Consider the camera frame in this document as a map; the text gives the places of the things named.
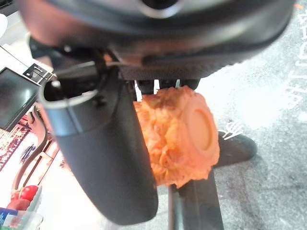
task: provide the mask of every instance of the plastic container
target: plastic container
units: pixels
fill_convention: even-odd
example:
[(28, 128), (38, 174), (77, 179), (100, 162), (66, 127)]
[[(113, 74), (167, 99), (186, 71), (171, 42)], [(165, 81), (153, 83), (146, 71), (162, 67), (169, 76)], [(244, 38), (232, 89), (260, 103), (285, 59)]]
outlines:
[(35, 212), (0, 207), (0, 230), (37, 230), (43, 217)]

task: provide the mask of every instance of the red object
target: red object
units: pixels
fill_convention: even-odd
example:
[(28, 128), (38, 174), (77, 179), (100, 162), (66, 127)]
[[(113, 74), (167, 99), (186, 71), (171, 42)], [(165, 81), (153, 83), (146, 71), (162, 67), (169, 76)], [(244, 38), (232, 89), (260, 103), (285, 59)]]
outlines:
[(7, 206), (7, 208), (19, 211), (26, 211), (27, 208), (30, 206), (30, 203), (31, 201), (29, 200), (23, 200), (23, 199), (12, 200)]
[(15, 192), (13, 192), (12, 195), (11, 195), (11, 201), (18, 200), (19, 199), (19, 193), (20, 193), (19, 190), (16, 190)]
[(26, 200), (32, 201), (37, 190), (38, 190), (38, 187), (35, 185), (27, 186), (20, 191), (19, 199), (26, 199)]

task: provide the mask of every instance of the display screen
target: display screen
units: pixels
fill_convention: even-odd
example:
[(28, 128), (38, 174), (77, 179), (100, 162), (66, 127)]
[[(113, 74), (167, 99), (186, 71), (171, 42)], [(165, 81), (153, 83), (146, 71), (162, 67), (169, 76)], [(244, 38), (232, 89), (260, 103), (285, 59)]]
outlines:
[(10, 131), (35, 101), (37, 85), (5, 68), (0, 72), (0, 128)]

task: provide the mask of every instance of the orange pineapple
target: orange pineapple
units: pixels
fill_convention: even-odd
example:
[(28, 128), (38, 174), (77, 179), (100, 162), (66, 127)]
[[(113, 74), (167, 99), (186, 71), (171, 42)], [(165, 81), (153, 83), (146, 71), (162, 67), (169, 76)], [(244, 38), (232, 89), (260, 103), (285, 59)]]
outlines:
[(218, 132), (202, 95), (185, 86), (134, 102), (157, 185), (207, 179), (218, 162)]

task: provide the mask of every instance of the black plastic handle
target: black plastic handle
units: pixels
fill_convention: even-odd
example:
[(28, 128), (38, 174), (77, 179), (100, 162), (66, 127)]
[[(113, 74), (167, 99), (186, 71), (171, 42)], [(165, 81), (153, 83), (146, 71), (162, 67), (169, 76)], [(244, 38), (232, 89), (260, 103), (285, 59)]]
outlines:
[(93, 95), (53, 101), (54, 93), (49, 82), (40, 100), (66, 161), (94, 205), (119, 225), (152, 219), (158, 196), (149, 154), (117, 72)]

